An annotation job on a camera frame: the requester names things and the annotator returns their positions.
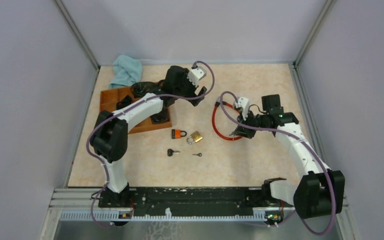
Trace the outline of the brass padlock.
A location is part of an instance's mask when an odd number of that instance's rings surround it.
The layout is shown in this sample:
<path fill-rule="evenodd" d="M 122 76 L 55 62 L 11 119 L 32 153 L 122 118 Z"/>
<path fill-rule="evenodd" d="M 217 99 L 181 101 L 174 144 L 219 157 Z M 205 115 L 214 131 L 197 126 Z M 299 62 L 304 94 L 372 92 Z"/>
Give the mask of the brass padlock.
<path fill-rule="evenodd" d="M 193 145 L 202 140 L 203 140 L 203 136 L 198 131 L 195 131 L 190 136 L 187 137 L 186 142 L 189 145 Z"/>

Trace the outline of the orange black padlock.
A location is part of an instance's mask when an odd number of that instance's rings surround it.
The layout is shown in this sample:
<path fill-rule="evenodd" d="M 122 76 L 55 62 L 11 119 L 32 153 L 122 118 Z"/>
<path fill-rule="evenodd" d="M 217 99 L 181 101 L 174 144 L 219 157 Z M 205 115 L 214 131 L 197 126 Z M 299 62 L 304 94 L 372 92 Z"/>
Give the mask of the orange black padlock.
<path fill-rule="evenodd" d="M 181 129 L 172 129 L 171 130 L 171 138 L 172 139 L 180 139 L 187 136 L 187 132 Z"/>

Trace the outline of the black head key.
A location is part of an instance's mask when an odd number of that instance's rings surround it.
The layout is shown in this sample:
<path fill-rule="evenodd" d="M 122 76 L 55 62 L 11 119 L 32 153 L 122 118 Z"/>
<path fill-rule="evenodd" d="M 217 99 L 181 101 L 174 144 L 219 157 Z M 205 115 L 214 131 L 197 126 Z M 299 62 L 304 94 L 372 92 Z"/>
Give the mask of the black head key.
<path fill-rule="evenodd" d="M 168 157 L 172 157 L 173 155 L 176 155 L 176 154 L 179 154 L 179 153 L 180 153 L 180 151 L 178 151 L 178 150 L 173 150 L 171 148 L 167 149 L 167 156 Z"/>

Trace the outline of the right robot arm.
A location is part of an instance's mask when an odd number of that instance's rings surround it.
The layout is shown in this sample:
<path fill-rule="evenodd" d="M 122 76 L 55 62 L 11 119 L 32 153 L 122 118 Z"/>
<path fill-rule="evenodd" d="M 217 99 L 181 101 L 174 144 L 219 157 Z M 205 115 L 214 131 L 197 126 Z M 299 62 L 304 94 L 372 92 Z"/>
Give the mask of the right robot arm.
<path fill-rule="evenodd" d="M 262 96 L 261 114 L 254 114 L 248 98 L 239 97 L 236 136 L 251 139 L 258 129 L 268 129 L 286 149 L 300 176 L 298 184 L 277 177 L 264 181 L 261 199 L 267 206 L 279 201 L 295 207 L 298 216 L 309 219 L 338 214 L 343 208 L 345 176 L 325 164 L 305 138 L 298 118 L 285 112 L 278 94 Z"/>

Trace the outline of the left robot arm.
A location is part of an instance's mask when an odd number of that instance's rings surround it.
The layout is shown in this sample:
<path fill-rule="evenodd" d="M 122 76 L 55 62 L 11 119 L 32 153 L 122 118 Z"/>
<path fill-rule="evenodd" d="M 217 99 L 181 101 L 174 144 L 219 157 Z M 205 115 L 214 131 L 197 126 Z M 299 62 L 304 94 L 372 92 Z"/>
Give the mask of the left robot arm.
<path fill-rule="evenodd" d="M 191 68 L 173 65 L 167 70 L 165 78 L 142 98 L 122 109 L 99 113 L 95 127 L 87 138 L 86 150 L 101 162 L 105 173 L 104 187 L 112 191 L 110 200 L 116 206 L 124 207 L 130 200 L 130 193 L 124 190 L 129 183 L 122 163 L 128 148 L 129 132 L 177 99 L 197 106 L 209 93 L 204 86 L 197 90 L 200 81 L 212 72 L 211 68 L 204 69 L 196 63 Z"/>

